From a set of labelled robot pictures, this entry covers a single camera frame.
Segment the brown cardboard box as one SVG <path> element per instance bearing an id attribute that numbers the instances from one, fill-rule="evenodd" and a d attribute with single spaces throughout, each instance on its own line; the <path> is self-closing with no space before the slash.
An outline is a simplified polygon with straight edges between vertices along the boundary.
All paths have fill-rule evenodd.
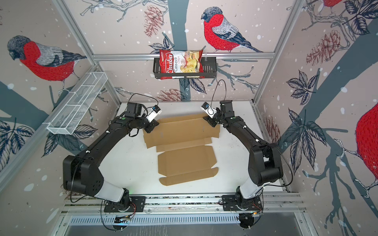
<path id="1" fill-rule="evenodd" d="M 164 186 L 187 183 L 217 175 L 212 138 L 219 138 L 220 126 L 212 127 L 202 114 L 158 120 L 151 133 L 143 132 L 147 148 L 158 153 L 159 181 Z"/>

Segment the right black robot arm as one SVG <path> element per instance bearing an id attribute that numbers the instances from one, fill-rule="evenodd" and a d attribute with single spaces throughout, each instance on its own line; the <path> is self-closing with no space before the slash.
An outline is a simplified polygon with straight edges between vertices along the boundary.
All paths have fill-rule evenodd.
<path id="1" fill-rule="evenodd" d="M 245 123 L 236 116 L 231 100 L 220 102 L 219 108 L 212 108 L 207 102 L 201 109 L 207 114 L 204 119 L 212 126 L 220 125 L 234 135 L 249 152 L 248 174 L 244 184 L 237 187 L 235 198 L 245 203 L 258 196 L 266 186 L 276 186 L 274 182 L 283 177 L 281 155 L 276 145 L 268 143 L 256 135 Z"/>

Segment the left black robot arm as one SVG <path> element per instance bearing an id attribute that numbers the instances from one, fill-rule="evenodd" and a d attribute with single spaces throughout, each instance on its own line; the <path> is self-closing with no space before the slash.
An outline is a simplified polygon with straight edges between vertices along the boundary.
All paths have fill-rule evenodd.
<path id="1" fill-rule="evenodd" d="M 70 192 L 95 197 L 122 207 L 131 205 L 129 191 L 105 180 L 99 166 L 113 147 L 132 130 L 139 133 L 144 130 L 151 133 L 159 125 L 155 120 L 161 113 L 156 104 L 151 112 L 143 114 L 143 104 L 128 102 L 126 110 L 110 121 L 106 131 L 101 134 L 88 148 L 76 156 L 69 155 L 63 161 L 63 188 Z"/>

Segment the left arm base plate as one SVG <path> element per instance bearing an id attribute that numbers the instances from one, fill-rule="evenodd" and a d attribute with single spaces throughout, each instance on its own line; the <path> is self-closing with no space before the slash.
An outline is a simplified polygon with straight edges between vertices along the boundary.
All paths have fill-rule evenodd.
<path id="1" fill-rule="evenodd" d="M 122 212 L 143 212 L 146 203 L 145 196 L 129 196 L 120 202 L 105 201 L 104 212 L 122 213 Z"/>

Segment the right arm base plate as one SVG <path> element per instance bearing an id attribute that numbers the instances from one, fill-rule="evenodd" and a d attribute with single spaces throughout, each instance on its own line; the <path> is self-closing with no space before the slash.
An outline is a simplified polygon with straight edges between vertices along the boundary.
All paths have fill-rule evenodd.
<path id="1" fill-rule="evenodd" d="M 224 211 L 262 211 L 262 201 L 259 196 L 244 199 L 235 195 L 222 195 L 220 204 Z"/>

